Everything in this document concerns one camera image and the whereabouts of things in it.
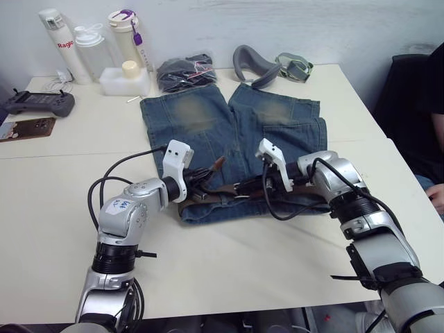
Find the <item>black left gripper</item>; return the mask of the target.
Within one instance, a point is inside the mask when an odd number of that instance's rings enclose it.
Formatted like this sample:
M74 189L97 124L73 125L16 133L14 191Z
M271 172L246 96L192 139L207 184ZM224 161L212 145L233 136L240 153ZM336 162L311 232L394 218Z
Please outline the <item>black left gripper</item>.
M187 199L203 200L208 182L212 179L212 174L218 171L214 164L207 168L185 169L183 179L187 188Z

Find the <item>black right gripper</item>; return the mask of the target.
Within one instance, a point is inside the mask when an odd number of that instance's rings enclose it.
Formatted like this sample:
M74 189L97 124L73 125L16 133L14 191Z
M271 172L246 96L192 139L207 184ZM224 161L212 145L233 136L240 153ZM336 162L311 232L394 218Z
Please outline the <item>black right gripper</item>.
M264 191L263 189L260 189L262 188L262 179L265 180L267 189L272 189L281 194L288 193L278 166L276 164L264 162L262 166L262 175L255 176L239 183L239 188L236 189L236 198L263 198Z

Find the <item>person's bare hand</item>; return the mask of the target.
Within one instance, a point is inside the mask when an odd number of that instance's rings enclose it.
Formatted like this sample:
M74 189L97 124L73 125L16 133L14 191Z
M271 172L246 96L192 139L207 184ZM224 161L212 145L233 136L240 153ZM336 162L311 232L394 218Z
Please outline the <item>person's bare hand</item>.
M444 210L444 184L437 184L429 187L425 193L429 197L432 205L437 211L438 215L443 219Z

